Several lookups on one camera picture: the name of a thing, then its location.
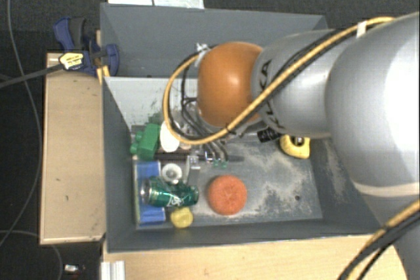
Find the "gray bin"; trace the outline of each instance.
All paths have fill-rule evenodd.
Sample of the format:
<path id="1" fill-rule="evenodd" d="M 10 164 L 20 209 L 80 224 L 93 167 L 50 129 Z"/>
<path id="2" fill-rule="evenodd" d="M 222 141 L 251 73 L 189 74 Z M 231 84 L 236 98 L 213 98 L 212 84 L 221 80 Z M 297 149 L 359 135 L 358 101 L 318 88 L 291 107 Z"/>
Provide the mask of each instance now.
<path id="1" fill-rule="evenodd" d="M 163 18 L 171 24 L 164 24 Z M 109 252 L 354 235 L 371 233 L 378 227 L 329 140 L 312 141 L 310 159 L 299 160 L 282 154 L 275 143 L 258 144 L 250 136 L 228 145 L 229 150 L 243 153 L 244 163 L 232 163 L 226 170 L 206 167 L 201 172 L 201 197 L 192 207 L 192 227 L 176 230 L 165 224 L 138 228 L 133 214 L 131 127 L 160 112 L 165 77 L 191 53 L 194 41 L 213 44 L 218 39 L 223 39 L 219 42 L 242 40 L 264 46 L 281 36 L 322 29 L 326 25 L 320 16 L 110 5 L 102 6 L 101 20 L 102 44 L 117 43 L 121 52 L 119 75 L 137 76 L 106 78 L 103 86 Z M 164 40 L 168 26 L 181 27 L 179 22 L 185 24 L 185 20 L 188 25 L 183 26 L 184 30 L 172 32 L 171 37 Z M 216 22 L 221 31 L 210 25 Z M 264 27 L 255 30 L 252 37 L 244 26 L 251 22 L 254 28 Z M 145 47 L 145 41 L 153 38 L 148 34 L 153 35 L 159 29 L 162 32 L 160 44 L 155 41 Z M 142 38 L 135 39 L 133 31 L 142 31 Z M 144 54 L 136 54 L 136 50 L 144 51 Z M 156 67 L 154 62 L 162 62 L 164 66 Z M 189 80 L 188 88 L 194 90 L 193 79 Z M 206 183 L 211 177 L 227 173 L 242 178 L 249 192 L 245 208 L 232 217 L 212 214 L 204 197 Z"/>

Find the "small yellow block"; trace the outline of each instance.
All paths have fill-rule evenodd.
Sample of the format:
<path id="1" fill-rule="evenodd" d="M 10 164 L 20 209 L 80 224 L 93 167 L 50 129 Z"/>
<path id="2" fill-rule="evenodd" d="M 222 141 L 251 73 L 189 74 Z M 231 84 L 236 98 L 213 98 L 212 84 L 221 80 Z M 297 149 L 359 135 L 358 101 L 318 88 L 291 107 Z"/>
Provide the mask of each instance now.
<path id="1" fill-rule="evenodd" d="M 171 213 L 171 222 L 174 225 L 174 227 L 178 229 L 187 228 L 191 225 L 193 220 L 194 216 L 192 215 L 192 212 L 188 207 L 175 209 Z"/>

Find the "crushed can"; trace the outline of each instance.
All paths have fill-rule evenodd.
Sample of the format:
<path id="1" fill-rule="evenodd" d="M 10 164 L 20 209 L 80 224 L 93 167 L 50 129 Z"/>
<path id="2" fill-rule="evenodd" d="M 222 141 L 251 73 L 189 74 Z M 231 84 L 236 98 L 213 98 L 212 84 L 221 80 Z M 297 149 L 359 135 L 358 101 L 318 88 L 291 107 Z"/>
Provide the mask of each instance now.
<path id="1" fill-rule="evenodd" d="M 188 186 L 182 181 L 168 184 L 160 176 L 142 181 L 140 196 L 144 204 L 154 207 L 187 207 L 198 202 L 197 186 Z"/>

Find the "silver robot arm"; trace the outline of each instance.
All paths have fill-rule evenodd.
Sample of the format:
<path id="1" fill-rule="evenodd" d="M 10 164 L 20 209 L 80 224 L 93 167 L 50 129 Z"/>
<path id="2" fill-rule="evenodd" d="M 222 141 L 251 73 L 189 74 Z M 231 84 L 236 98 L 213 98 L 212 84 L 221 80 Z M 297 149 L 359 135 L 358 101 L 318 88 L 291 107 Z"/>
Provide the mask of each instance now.
<path id="1" fill-rule="evenodd" d="M 253 96 L 326 33 L 292 35 L 265 48 L 253 70 Z M 419 13 L 333 47 L 259 114 L 282 134 L 331 137 L 356 189 L 385 223 L 419 198 Z M 409 279 L 420 279 L 420 227 L 395 246 Z"/>

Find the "orange ball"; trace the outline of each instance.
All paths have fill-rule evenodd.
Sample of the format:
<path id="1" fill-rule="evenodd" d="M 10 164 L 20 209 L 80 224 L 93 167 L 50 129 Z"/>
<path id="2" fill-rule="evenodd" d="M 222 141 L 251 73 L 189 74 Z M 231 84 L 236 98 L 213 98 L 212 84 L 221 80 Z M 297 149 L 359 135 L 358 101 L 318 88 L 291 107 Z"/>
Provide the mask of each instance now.
<path id="1" fill-rule="evenodd" d="M 197 103 L 205 122 L 225 127 L 253 101 L 251 74 L 261 51 L 252 43 L 227 42 L 204 56 L 198 70 Z"/>
<path id="2" fill-rule="evenodd" d="M 222 175 L 210 184 L 207 201 L 218 214 L 225 216 L 236 214 L 247 202 L 247 188 L 236 176 Z"/>

